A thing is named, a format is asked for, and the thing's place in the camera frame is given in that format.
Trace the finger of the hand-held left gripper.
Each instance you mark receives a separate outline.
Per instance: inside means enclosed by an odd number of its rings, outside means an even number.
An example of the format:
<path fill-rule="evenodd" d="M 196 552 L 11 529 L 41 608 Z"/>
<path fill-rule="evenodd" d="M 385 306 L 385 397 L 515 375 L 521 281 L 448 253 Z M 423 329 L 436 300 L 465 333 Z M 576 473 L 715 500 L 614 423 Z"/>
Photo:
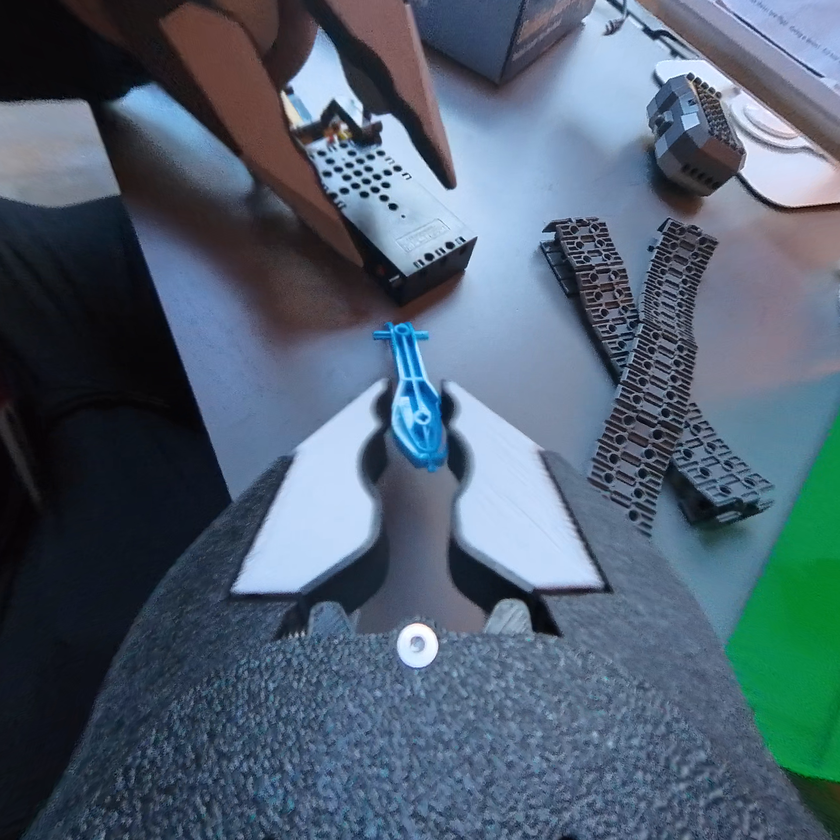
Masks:
<path fill-rule="evenodd" d="M 161 28 L 242 161 L 322 240 L 361 267 L 361 254 L 312 163 L 291 137 L 280 94 L 240 23 L 189 2 L 163 17 Z"/>
<path fill-rule="evenodd" d="M 392 115 L 442 186 L 455 189 L 455 167 L 411 4 L 316 2 L 315 18 L 365 107 Z"/>

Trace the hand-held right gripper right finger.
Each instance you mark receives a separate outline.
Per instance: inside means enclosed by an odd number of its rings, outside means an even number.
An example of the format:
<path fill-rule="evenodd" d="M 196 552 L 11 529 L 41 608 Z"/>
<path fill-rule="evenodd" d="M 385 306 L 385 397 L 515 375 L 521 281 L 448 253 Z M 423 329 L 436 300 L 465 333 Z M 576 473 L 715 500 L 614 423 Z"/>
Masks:
<path fill-rule="evenodd" d="M 485 613 L 518 599 L 531 613 L 548 596 L 604 593 L 606 581 L 545 450 L 463 386 L 443 383 L 456 477 L 449 572 Z"/>

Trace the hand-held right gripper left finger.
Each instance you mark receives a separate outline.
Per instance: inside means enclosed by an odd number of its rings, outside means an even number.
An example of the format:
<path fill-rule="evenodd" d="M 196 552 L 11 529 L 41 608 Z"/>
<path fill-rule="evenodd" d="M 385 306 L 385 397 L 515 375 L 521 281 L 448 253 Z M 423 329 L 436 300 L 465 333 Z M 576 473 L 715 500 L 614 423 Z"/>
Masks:
<path fill-rule="evenodd" d="M 351 614 L 387 570 L 382 503 L 385 415 L 392 384 L 375 381 L 293 451 L 247 549 L 231 595 L 338 602 Z"/>

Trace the blue plastic lever tool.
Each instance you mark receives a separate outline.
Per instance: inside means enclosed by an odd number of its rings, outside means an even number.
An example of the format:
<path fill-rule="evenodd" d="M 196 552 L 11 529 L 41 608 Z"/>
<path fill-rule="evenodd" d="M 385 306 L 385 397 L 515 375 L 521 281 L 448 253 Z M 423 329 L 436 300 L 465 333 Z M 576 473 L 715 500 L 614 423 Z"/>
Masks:
<path fill-rule="evenodd" d="M 392 350 L 396 385 L 391 430 L 397 447 L 417 469 L 433 473 L 446 461 L 448 448 L 440 394 L 429 381 L 419 343 L 429 337 L 410 322 L 388 322 L 373 332 Z"/>

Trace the black controller box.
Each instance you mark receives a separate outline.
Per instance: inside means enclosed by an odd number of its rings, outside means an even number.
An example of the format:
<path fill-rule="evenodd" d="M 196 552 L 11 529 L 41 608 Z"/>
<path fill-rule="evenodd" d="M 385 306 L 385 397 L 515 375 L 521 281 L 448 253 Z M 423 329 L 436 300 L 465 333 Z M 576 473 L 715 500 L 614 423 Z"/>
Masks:
<path fill-rule="evenodd" d="M 293 87 L 280 98 L 365 272 L 397 306 L 463 274 L 477 236 L 385 149 L 381 120 L 352 97 L 332 99 L 317 118 Z"/>

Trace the grey desk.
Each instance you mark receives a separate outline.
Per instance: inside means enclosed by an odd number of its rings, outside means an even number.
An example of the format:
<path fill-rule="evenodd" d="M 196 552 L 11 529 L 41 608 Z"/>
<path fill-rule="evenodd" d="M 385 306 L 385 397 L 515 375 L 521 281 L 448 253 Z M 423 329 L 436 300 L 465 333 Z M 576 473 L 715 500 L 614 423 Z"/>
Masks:
<path fill-rule="evenodd" d="M 466 273 L 398 308 L 257 190 L 246 169 L 156 87 L 107 111 L 112 167 L 233 497 L 390 375 L 372 331 L 430 332 L 452 380 L 584 473 L 614 386 L 539 251 L 552 219 L 608 224 L 636 290 L 668 216 L 718 237 L 696 305 L 694 393 L 718 434 L 775 486 L 762 515 L 691 527 L 670 487 L 657 546 L 727 638 L 838 409 L 838 211 L 783 213 L 740 182 L 693 201 L 655 180 L 646 106 L 663 46 L 598 2 L 577 32 L 504 87 L 430 54 L 458 176 L 447 192 L 402 126 L 396 160 L 477 234 Z"/>

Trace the grey studded track strip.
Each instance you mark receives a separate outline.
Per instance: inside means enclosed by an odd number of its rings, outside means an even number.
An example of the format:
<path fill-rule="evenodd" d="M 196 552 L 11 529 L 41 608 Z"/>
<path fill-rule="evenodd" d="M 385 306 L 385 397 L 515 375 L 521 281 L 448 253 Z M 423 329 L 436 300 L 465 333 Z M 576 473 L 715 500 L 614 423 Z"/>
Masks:
<path fill-rule="evenodd" d="M 584 313 L 618 373 L 589 481 L 649 537 L 688 414 L 700 281 L 718 242 L 669 218 L 635 300 L 623 264 L 580 278 Z"/>
<path fill-rule="evenodd" d="M 772 506 L 773 485 L 723 440 L 693 400 L 700 282 L 718 240 L 668 217 L 648 247 L 638 296 L 606 222 L 554 220 L 541 250 L 616 384 L 588 480 L 650 535 L 669 480 L 696 526 L 724 526 Z"/>

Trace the green plastic bin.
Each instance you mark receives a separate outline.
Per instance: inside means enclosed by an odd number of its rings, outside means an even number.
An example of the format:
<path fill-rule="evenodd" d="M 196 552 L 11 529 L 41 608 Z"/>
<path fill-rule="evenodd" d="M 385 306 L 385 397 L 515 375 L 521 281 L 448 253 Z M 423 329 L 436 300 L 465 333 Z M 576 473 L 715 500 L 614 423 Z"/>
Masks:
<path fill-rule="evenodd" d="M 839 782 L 839 420 L 727 652 L 778 764 Z"/>

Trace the grey faceted toy block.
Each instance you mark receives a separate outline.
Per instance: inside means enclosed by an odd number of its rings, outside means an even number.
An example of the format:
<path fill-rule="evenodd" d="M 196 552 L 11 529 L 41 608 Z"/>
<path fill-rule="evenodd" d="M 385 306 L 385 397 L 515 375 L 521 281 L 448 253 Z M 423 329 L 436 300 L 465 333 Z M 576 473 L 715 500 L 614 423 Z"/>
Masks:
<path fill-rule="evenodd" d="M 747 152 L 721 104 L 721 93 L 690 72 L 668 79 L 647 105 L 654 157 L 671 183 L 698 196 L 738 175 Z"/>

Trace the instruction sheet stand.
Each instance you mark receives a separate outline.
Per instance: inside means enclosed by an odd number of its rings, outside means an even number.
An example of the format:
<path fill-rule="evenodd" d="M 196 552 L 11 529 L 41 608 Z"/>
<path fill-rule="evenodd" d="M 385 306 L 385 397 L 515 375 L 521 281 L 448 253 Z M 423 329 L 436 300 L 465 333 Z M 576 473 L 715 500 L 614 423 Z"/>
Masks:
<path fill-rule="evenodd" d="M 770 42 L 725 2 L 642 2 L 725 76 L 838 160 L 838 81 Z"/>

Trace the white flat pad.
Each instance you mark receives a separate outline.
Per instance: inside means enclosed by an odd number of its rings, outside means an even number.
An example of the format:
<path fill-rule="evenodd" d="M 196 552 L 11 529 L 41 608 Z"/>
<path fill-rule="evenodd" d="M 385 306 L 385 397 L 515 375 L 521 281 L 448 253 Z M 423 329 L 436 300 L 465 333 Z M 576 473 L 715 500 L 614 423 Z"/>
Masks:
<path fill-rule="evenodd" d="M 661 86 L 693 73 L 721 94 L 721 105 L 745 150 L 738 179 L 775 207 L 801 209 L 837 205 L 838 163 L 798 129 L 704 59 L 666 59 L 654 78 Z"/>

